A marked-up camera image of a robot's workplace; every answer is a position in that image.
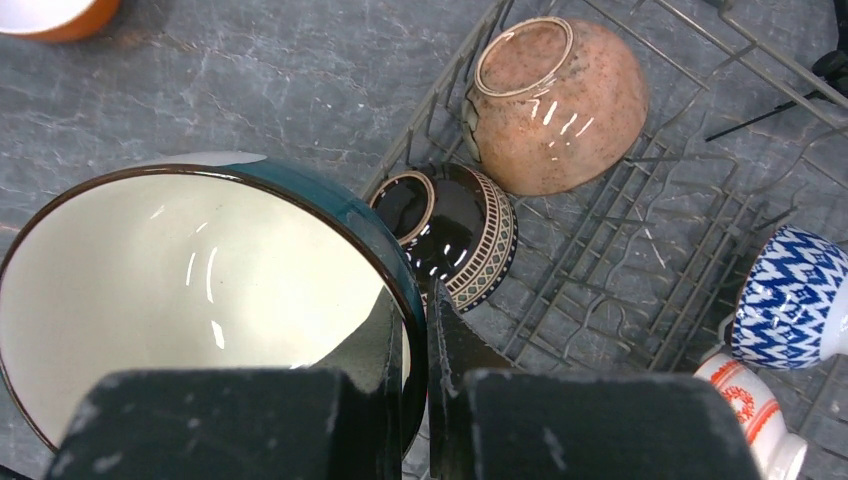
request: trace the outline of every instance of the dishware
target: dishware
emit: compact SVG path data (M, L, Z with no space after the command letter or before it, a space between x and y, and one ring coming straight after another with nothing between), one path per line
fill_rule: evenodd
M0 33L42 42L71 42L97 33L120 0L0 0Z
M307 169L248 153L191 154L84 182L24 226L2 264L0 366L55 448L77 402L114 371L331 359L357 385L373 385L384 372L350 346L367 345L362 332L386 319L403 330L408 448L425 405L424 311L391 233L364 202Z
M505 191L549 195L615 164L638 138L648 105L639 63L618 36L585 20L539 17L483 51L462 131Z
M403 247L426 301L430 278L447 284L461 312L490 297L518 245L509 198L485 175L426 164L386 180L369 204Z
M706 380L736 412L765 480L795 480L807 442L789 433L774 394L754 372L724 353L707 359L695 377Z
M848 254L785 225L765 244L736 308L733 357L774 369L809 368L848 352Z

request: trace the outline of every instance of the diamond pattern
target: diamond pattern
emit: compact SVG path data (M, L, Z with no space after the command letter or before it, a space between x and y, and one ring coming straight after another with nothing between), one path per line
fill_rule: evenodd
M733 356L780 370L824 360L825 322L846 276L848 254L839 247L796 227L778 229L745 283Z

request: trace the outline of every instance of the blue and white bowl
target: blue and white bowl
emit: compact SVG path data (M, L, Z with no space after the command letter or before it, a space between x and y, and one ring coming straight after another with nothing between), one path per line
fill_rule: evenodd
M94 178L36 213L0 272L3 380L50 447L97 381L132 369L338 367L397 397L405 447L421 423L405 255L362 200L291 162L210 152Z
M740 294L733 356L760 367L809 368L848 352L848 254L786 225L763 247Z

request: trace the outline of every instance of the orange cup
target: orange cup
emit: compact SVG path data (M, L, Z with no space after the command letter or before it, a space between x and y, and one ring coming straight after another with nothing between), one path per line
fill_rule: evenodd
M0 33L41 42L81 40L97 33L120 0L0 0Z

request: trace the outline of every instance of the wire rack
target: wire rack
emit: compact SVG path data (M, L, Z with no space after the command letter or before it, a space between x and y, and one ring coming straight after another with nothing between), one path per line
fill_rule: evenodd
M528 371L694 371L718 343L718 324L774 228L791 220L848 238L848 210L840 210L848 205L848 99L804 67L835 45L831 8L806 0L499 0L361 194L416 164L473 165L459 129L461 99L477 56L500 31L539 15L606 25L649 79L645 131L603 178L566 194L512 198L515 263L466 318ZM805 100L813 89L831 102ZM703 142L787 100L799 107ZM848 362L758 373L789 428L811 444L804 478L848 475ZM427 438L425 422L404 463L408 478L428 477Z

